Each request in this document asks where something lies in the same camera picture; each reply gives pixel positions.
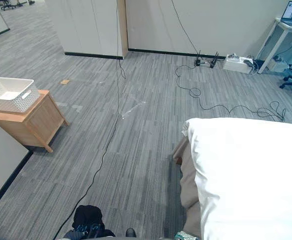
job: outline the white plastic basket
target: white plastic basket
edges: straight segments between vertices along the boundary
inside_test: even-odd
[[[0,77],[0,111],[23,113],[38,98],[34,80]]]

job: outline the white bed sheet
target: white bed sheet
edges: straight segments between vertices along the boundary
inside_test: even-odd
[[[292,124],[186,121],[204,240],[292,240]]]

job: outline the black shoe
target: black shoe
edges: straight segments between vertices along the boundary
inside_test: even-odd
[[[126,231],[126,237],[127,238],[136,238],[137,235],[136,235],[135,230],[133,228],[128,228]]]
[[[72,239],[72,240],[80,240],[82,239],[82,237],[85,234],[83,232],[80,231],[74,231],[74,230],[70,230],[66,233],[66,235],[64,236],[65,239]]]

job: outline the power cable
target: power cable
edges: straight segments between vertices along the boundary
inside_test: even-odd
[[[118,4],[117,4],[117,7],[116,7],[116,16],[117,16],[117,21],[118,21]],[[117,55],[118,55],[118,36],[117,36]],[[120,71],[121,71],[121,76],[126,79],[126,73],[125,73],[125,70],[122,68],[121,64],[120,64],[120,60],[118,59],[119,61],[119,65],[120,65]],[[73,207],[70,215],[66,218],[66,220],[62,223],[62,225],[59,227],[58,231],[56,232],[55,236],[53,237],[52,240],[55,240],[57,235],[59,234],[60,230],[62,229],[62,227],[66,224],[66,222],[71,218],[71,216],[73,215],[73,213],[75,212],[78,204],[80,203],[80,201],[87,195],[89,189],[93,186],[94,182],[95,182],[95,178],[96,178],[96,175],[101,171],[101,168],[103,166],[103,163],[104,163],[104,157],[108,151],[108,147],[111,143],[111,140],[113,139],[114,137],[114,134],[116,132],[116,129],[117,129],[117,123],[118,123],[118,120],[119,120],[119,116],[120,116],[120,113],[119,113],[119,101],[120,101],[120,97],[119,97],[119,76],[118,76],[118,64],[116,64],[116,74],[117,74],[117,116],[116,116],[116,119],[114,121],[114,127],[113,127],[113,131],[111,132],[111,136],[106,144],[106,149],[101,157],[101,164],[99,166],[99,169],[95,172],[93,178],[92,178],[92,182],[91,184],[88,186],[85,194],[77,201],[77,203],[75,204],[75,206]]]
[[[180,21],[180,19],[179,19],[179,15],[178,15],[178,13],[177,13],[177,10],[176,10],[176,8],[175,8],[175,5],[174,5],[173,0],[171,0],[171,2],[172,2],[172,5],[173,5],[174,10],[175,10],[175,12],[176,12],[176,15],[177,15],[177,18],[178,18],[178,21],[179,21],[179,23],[180,23],[181,28],[182,28],[183,31],[185,32],[185,34],[186,34],[186,36],[187,36],[189,42],[191,43],[191,45],[192,45],[192,46],[194,47],[194,49],[196,50],[195,46],[193,45],[192,41],[190,40],[190,38],[189,38],[189,36],[188,36],[186,30],[184,29],[184,27],[183,27],[183,25],[182,25],[182,23],[181,23],[181,21]],[[286,109],[284,108],[283,111],[282,111],[281,113],[279,113],[279,112],[278,112],[278,109],[279,109],[280,103],[279,103],[278,101],[272,101],[271,103],[269,103],[269,106],[270,106],[271,109],[268,109],[268,108],[266,108],[266,107],[260,107],[260,108],[258,108],[256,111],[253,111],[253,110],[251,110],[250,108],[248,108],[247,106],[244,106],[244,105],[237,105],[237,106],[234,106],[232,109],[229,109],[228,107],[226,107],[226,106],[223,105],[223,104],[214,105],[214,106],[212,106],[212,107],[208,107],[208,108],[203,107],[202,104],[201,104],[201,101],[200,101],[201,90],[200,90],[199,88],[197,88],[197,87],[187,88],[187,87],[183,87],[183,86],[181,86],[181,85],[178,83],[178,80],[179,80],[179,78],[180,78],[181,75],[178,74],[177,71],[178,71],[178,69],[180,69],[180,68],[182,68],[182,67],[187,67],[187,68],[193,70],[193,69],[196,68],[196,66],[191,67],[191,66],[188,66],[188,65],[185,65],[185,64],[184,64],[184,65],[181,65],[181,66],[177,67],[176,70],[175,70],[175,74],[176,74],[176,76],[177,76],[176,83],[177,83],[177,86],[178,86],[179,88],[184,89],[184,90],[188,90],[188,91],[189,91],[189,95],[190,95],[191,97],[193,97],[193,98],[197,98],[197,99],[198,99],[199,106],[200,106],[200,108],[201,108],[202,110],[207,111],[207,110],[211,110],[211,109],[216,108],[216,107],[222,107],[222,108],[224,108],[224,109],[228,112],[228,114],[230,114],[234,109],[241,107],[241,108],[244,108],[244,109],[249,110],[250,112],[252,112],[252,113],[254,113],[254,114],[257,114],[260,118],[272,117],[272,119],[275,121],[274,117],[277,117],[280,121],[282,121],[282,122],[285,121]]]
[[[280,52],[280,53],[276,54],[276,56],[278,56],[278,55],[280,55],[280,54],[284,54],[284,53],[286,53],[287,51],[289,51],[290,49],[292,49],[292,46],[291,46],[290,48],[288,48],[287,50],[285,50],[285,51],[283,51],[283,52]]]
[[[262,52],[264,51],[266,45],[269,43],[270,39],[271,39],[272,36],[274,35],[274,33],[275,33],[275,28],[278,26],[279,23],[280,23],[280,21],[276,23],[276,26],[274,27],[273,32],[272,32],[271,35],[267,38],[265,44],[263,45],[263,47],[262,47],[262,49],[260,50],[259,54],[257,55],[256,59],[259,59],[259,57],[261,56],[261,54],[262,54]]]

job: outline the mattress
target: mattress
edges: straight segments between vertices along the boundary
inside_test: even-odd
[[[196,169],[203,240],[292,239],[292,124],[193,118],[183,134]],[[182,198],[190,210],[192,176],[185,164],[182,182],[192,190],[183,189]]]

